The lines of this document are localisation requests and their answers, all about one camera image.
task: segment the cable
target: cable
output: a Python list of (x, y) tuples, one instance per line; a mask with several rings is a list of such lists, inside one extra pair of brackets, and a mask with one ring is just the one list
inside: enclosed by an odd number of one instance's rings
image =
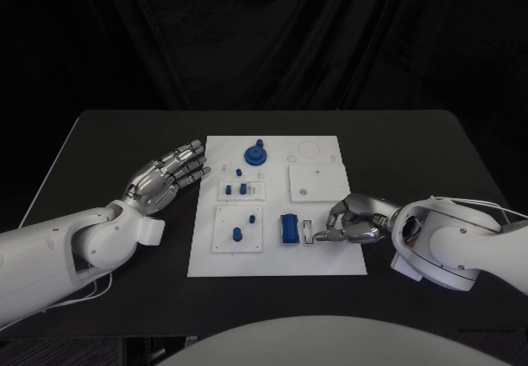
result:
[(471, 199), (465, 199), (465, 198), (450, 198), (450, 197), (435, 197), (432, 196), (432, 199), (435, 200), (449, 200), (449, 201), (453, 201), (453, 202), (462, 202), (462, 203), (466, 203), (466, 204), (475, 204), (478, 206), (486, 206), (486, 207), (492, 207), (498, 210), (502, 211), (502, 215), (504, 215), (504, 218), (507, 219), (507, 222), (511, 223), (510, 219), (508, 219), (508, 216), (507, 216), (507, 212), (510, 212), (511, 214), (520, 216), (520, 217), (524, 217), (525, 219), (528, 219), (528, 216), (524, 215), (523, 213), (518, 213), (515, 212), (514, 210), (510, 210), (504, 207), (501, 207), (501, 205), (495, 204), (494, 202), (488, 202), (488, 201), (479, 201), (479, 200), (471, 200)]
[(9, 324), (6, 324), (5, 326), (0, 327), (0, 332), (9, 328), (13, 324), (18, 324), (23, 319), (28, 319), (31, 316), (33, 316), (38, 313), (44, 313), (46, 310), (54, 309), (55, 307), (64, 307), (65, 305), (72, 305), (74, 303), (80, 303), (81, 301), (87, 301), (91, 299), (95, 299), (97, 297), (100, 297), (103, 294), (106, 294), (106, 292), (110, 290), (110, 287), (113, 286), (113, 272), (108, 273), (110, 278), (108, 278), (108, 286), (104, 289), (104, 291), (97, 294), (95, 296), (94, 293), (97, 292), (97, 280), (94, 281), (94, 290), (91, 291), (91, 294), (84, 296), (81, 299), (77, 300), (70, 300), (70, 301), (64, 301), (62, 303), (57, 303), (55, 305), (51, 305), (49, 307), (45, 307), (44, 309), (41, 309), (39, 311), (35, 311), (31, 315), (25, 316), (23, 318), (15, 320), (13, 322), (10, 322)]

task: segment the small blue piece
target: small blue piece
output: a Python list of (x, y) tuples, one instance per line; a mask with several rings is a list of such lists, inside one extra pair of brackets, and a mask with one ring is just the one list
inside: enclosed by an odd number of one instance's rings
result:
[(240, 242), (243, 240), (243, 230), (240, 227), (234, 228), (234, 241)]
[(264, 150), (264, 142), (261, 139), (257, 140), (257, 145), (246, 150), (244, 158), (250, 165), (264, 164), (264, 161), (267, 160), (267, 151)]
[(299, 242), (297, 215), (292, 213), (283, 215), (283, 242)]

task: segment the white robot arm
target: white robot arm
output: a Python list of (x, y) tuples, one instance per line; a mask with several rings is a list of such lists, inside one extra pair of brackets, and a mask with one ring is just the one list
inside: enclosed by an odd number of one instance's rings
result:
[[(315, 239), (364, 244), (391, 236), (419, 279), (424, 276), (453, 290), (469, 291), (484, 270), (528, 294), (528, 220), (501, 226), (486, 213), (455, 201), (501, 208), (489, 202), (437, 197), (401, 208), (351, 194), (332, 208), (326, 231)], [(339, 215), (342, 230), (335, 228)]]
[[(199, 141), (153, 160), (134, 174), (120, 200), (0, 234), (0, 325), (31, 315), (108, 274), (137, 243), (158, 246), (162, 210), (181, 188), (209, 171)], [(72, 252), (90, 263), (77, 270)]]

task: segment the mechanical hand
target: mechanical hand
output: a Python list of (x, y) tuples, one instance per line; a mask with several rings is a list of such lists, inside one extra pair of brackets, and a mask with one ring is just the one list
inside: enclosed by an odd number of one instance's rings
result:
[[(358, 244), (377, 242), (391, 231), (400, 209), (400, 206), (383, 198), (349, 194), (332, 208), (326, 231), (316, 233), (315, 239), (331, 242), (348, 240)], [(341, 215), (342, 230), (335, 228)]]
[[(209, 171), (196, 140), (134, 174), (121, 200), (0, 234), (0, 325), (29, 316), (107, 275), (133, 256), (137, 243), (156, 246), (162, 210), (181, 188)], [(91, 264), (78, 269), (72, 251)]]

